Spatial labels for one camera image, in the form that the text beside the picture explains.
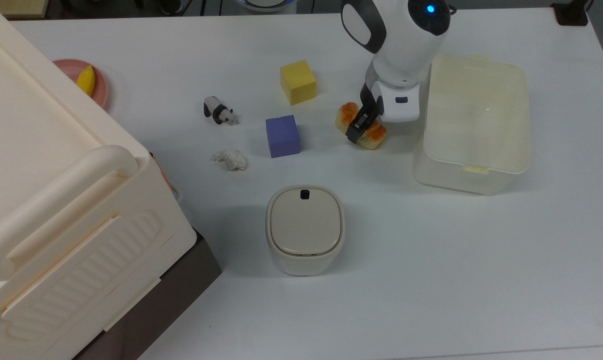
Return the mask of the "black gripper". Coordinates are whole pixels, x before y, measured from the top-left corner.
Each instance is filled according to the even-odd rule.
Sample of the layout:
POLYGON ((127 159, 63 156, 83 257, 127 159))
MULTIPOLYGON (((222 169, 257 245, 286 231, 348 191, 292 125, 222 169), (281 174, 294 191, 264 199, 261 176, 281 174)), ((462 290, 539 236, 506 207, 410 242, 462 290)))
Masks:
POLYGON ((345 112, 346 136, 357 145, 380 145, 380 122, 370 116, 383 116, 383 98, 373 95, 367 84, 361 87, 359 99, 362 107, 357 111, 345 112))

